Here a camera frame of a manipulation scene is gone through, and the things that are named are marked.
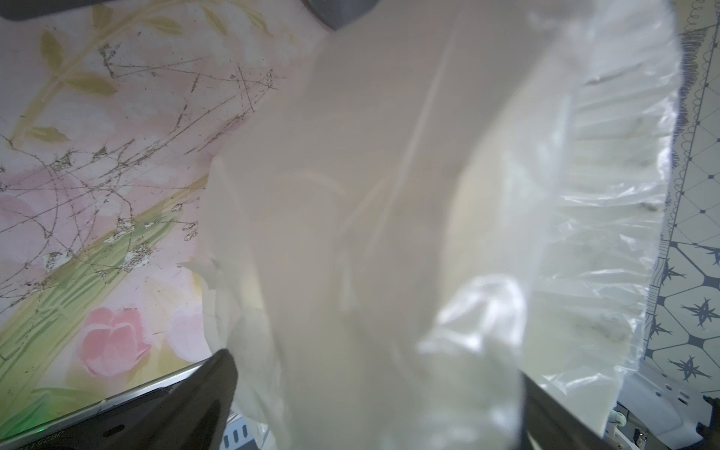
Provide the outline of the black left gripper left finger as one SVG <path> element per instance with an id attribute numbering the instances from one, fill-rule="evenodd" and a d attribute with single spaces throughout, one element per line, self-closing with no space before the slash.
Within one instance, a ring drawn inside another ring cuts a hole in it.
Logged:
<path id="1" fill-rule="evenodd" d="M 234 358 L 215 352 L 108 449 L 218 449 L 237 384 Z"/>

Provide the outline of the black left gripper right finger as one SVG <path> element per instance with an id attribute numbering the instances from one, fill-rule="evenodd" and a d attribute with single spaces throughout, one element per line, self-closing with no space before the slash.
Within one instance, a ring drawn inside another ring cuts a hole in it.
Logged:
<path id="1" fill-rule="evenodd" d="M 534 444 L 540 449 L 612 449 L 528 375 L 523 375 L 523 381 L 525 403 L 519 435 L 521 450 L 534 449 Z"/>

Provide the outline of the bin with clear plastic liner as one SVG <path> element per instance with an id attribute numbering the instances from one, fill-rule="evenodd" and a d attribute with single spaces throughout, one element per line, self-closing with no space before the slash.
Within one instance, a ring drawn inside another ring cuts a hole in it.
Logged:
<path id="1" fill-rule="evenodd" d="M 666 1 L 382 1 L 212 160 L 193 269 L 262 449 L 592 435 L 641 354 L 682 52 Z"/>

